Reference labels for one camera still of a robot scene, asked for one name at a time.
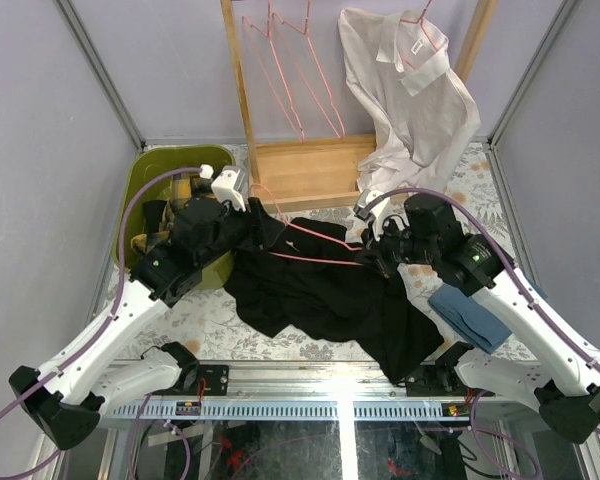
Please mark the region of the pink hanger of black shirt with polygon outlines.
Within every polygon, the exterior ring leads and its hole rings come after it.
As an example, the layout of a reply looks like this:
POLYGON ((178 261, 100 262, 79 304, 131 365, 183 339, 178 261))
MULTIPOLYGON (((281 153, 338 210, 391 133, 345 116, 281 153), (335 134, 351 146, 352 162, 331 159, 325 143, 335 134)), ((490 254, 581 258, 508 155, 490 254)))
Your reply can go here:
POLYGON ((284 227, 279 241, 281 246, 269 249, 271 255, 311 264, 363 267, 363 263, 357 260, 362 246, 348 241, 346 225, 301 216, 288 217, 272 191, 258 182, 248 187, 248 193, 262 200, 263 205, 272 207, 276 219, 284 227))

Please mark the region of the yellow plaid flannel shirt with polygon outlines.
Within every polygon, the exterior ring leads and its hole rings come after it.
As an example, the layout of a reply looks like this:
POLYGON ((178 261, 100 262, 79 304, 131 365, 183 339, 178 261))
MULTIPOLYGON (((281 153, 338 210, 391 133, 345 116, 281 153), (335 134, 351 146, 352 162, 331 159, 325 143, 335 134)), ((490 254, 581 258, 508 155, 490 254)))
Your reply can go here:
POLYGON ((169 186, 163 189, 156 198, 150 200, 165 200, 167 206, 164 210, 163 230, 157 234, 146 233, 146 223, 140 206, 141 225, 132 231, 133 236, 129 240, 129 247, 139 256, 144 256, 162 241, 171 237, 176 215, 189 206, 192 200, 201 198, 213 198, 211 192, 211 180, 203 179, 197 174, 178 174, 171 177, 169 186))

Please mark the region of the pink wire hanger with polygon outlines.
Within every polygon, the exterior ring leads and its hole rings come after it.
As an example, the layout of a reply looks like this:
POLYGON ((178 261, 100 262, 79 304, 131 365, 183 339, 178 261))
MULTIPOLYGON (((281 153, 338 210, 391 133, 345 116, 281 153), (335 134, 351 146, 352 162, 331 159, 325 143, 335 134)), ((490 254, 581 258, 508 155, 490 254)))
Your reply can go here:
POLYGON ((278 55, 273 31, 271 2, 267 2, 266 19, 263 25, 258 25, 247 15, 241 16, 240 24, 282 115, 297 139, 304 142, 306 140, 305 129, 296 110, 294 98, 278 55))

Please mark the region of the black button shirt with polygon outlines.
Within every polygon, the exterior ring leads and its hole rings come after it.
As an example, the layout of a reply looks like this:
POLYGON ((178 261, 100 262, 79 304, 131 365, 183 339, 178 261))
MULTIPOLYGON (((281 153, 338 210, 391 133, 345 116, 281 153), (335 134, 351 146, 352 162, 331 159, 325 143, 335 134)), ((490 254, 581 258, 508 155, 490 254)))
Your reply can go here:
POLYGON ((166 206, 167 202, 160 199, 150 200, 142 204, 147 234, 157 234, 163 230, 163 215, 166 206))

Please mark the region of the pink hanger of plaid shirt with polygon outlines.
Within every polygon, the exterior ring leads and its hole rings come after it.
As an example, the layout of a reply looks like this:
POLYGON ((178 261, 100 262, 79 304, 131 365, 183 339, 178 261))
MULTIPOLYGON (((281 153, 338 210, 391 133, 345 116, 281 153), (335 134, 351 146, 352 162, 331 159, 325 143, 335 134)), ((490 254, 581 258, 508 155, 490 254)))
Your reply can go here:
POLYGON ((269 46, 287 98, 282 103, 283 111, 290 113, 292 127, 301 141, 307 139, 305 121, 298 110, 290 76, 283 66, 284 62, 290 64, 329 130, 337 139, 342 139, 346 134, 346 127, 312 38, 312 2, 305 2, 303 19, 296 22, 285 18, 271 3, 267 8, 269 46))

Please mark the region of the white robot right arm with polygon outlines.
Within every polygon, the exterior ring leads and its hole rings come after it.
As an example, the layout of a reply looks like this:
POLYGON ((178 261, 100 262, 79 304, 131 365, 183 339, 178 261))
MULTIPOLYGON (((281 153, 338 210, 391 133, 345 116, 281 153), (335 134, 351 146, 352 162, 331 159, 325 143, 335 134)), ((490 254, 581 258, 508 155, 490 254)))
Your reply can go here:
POLYGON ((563 439, 584 443, 600 426, 600 349, 580 335, 536 291, 481 225, 464 231, 456 216, 472 215, 452 198, 405 189, 405 225, 393 220, 392 192, 363 191, 354 206, 367 229, 359 260, 389 274, 401 264, 428 265, 444 284, 485 308, 536 357, 538 368, 465 352, 436 369, 438 387, 470 387, 538 413, 563 439))

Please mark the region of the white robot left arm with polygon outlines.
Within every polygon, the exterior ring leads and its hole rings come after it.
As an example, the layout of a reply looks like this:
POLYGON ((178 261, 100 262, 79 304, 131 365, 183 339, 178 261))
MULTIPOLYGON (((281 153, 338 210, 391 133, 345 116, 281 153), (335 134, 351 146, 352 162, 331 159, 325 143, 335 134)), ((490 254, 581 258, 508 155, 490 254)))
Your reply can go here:
POLYGON ((199 382, 199 361, 178 342, 116 373, 108 367, 135 336, 165 314, 229 252, 265 251, 284 230, 261 201, 245 209, 229 201, 194 200, 177 213, 169 237, 124 275, 122 291, 69 345, 37 368, 21 366, 9 378, 22 408, 61 451, 82 443, 102 417, 143 395, 188 394, 199 382))

